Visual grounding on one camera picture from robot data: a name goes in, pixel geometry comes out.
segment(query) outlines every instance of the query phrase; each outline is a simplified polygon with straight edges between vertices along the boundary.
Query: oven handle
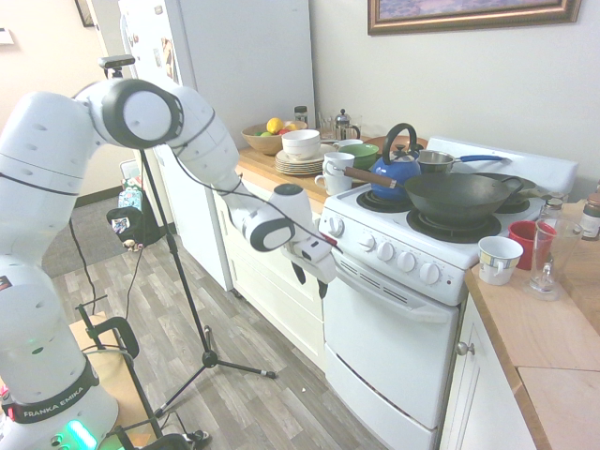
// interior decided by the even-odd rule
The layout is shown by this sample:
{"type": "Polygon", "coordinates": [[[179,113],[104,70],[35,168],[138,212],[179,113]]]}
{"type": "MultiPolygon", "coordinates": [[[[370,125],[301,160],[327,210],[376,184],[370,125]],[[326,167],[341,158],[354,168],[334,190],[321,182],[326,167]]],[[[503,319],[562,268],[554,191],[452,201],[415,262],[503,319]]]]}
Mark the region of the oven handle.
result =
{"type": "Polygon", "coordinates": [[[348,284],[350,287],[355,288],[367,298],[373,296],[377,297],[378,300],[383,301],[385,304],[387,304],[389,307],[395,310],[396,313],[411,321],[426,323],[448,322],[448,314],[440,312],[436,307],[433,307],[432,305],[424,304],[421,307],[404,307],[398,304],[397,302],[390,300],[389,298],[385,298],[379,292],[369,289],[367,286],[364,286],[363,283],[360,283],[352,277],[346,275],[341,270],[337,270],[337,277],[344,283],[348,284]]]}

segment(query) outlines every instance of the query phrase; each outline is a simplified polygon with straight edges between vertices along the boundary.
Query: oven door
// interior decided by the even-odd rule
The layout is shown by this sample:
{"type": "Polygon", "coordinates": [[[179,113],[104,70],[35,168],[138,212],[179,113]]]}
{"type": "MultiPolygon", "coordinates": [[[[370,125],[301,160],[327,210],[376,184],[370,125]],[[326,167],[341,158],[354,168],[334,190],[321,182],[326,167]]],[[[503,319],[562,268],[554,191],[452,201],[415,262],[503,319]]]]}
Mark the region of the oven door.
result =
{"type": "Polygon", "coordinates": [[[338,279],[329,285],[323,303],[327,347],[373,396],[425,428],[436,428],[458,308],[431,300],[349,257],[337,255],[336,260],[338,279]]]}

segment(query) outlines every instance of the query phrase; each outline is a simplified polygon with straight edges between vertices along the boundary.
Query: stove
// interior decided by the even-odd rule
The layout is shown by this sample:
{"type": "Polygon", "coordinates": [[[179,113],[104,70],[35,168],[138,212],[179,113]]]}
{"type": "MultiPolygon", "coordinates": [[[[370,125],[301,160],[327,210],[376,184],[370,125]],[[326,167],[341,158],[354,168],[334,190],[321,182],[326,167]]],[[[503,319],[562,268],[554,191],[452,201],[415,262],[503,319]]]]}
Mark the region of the stove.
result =
{"type": "MultiPolygon", "coordinates": [[[[453,172],[502,173],[568,193],[575,162],[431,138],[454,157],[498,155],[510,162],[455,163],[453,172]]],[[[337,240],[337,279],[323,299],[325,376],[356,416],[389,448],[433,450],[467,298],[464,278],[477,242],[536,219],[541,199],[453,229],[411,204],[382,201],[370,185],[329,197],[319,229],[337,240]]]]}

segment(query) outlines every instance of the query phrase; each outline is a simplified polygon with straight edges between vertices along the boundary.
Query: lemon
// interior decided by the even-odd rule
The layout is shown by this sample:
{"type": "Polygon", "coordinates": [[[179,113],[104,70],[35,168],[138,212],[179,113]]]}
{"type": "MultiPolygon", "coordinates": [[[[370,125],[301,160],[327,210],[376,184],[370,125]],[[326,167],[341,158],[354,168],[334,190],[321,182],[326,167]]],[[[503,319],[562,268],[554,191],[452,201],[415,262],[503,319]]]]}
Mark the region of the lemon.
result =
{"type": "Polygon", "coordinates": [[[283,122],[281,121],[281,119],[278,119],[276,117],[273,117],[266,124],[266,130],[271,134],[278,134],[278,131],[280,131],[282,128],[283,122]]]}

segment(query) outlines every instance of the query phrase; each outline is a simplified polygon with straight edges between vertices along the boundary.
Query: green light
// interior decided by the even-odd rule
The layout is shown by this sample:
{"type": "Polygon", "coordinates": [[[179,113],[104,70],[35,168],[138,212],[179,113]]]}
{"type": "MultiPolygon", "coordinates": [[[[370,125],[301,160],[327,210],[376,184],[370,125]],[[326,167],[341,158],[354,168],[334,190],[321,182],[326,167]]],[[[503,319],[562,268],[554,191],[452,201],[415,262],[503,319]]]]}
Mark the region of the green light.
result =
{"type": "Polygon", "coordinates": [[[68,431],[73,435],[73,438],[82,446],[84,450],[94,450],[98,441],[92,434],[82,425],[79,420],[71,420],[67,424],[68,431]]]}

